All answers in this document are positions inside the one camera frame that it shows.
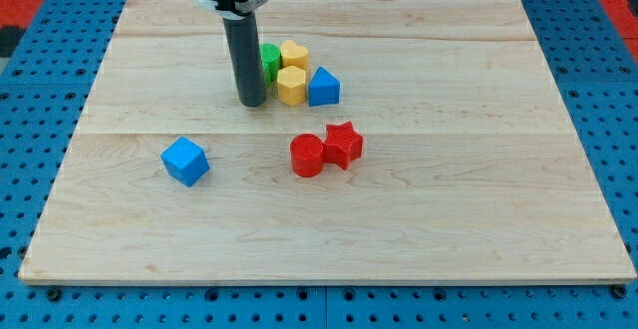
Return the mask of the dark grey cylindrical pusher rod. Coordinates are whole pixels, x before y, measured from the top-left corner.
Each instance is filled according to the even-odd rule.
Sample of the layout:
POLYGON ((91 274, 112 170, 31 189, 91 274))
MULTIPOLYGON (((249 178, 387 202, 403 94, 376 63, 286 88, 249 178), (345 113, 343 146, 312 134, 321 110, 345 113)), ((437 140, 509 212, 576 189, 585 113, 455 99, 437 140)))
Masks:
POLYGON ((245 107, 259 107, 266 100, 266 85, 255 13, 223 19, 223 26, 239 101, 245 107))

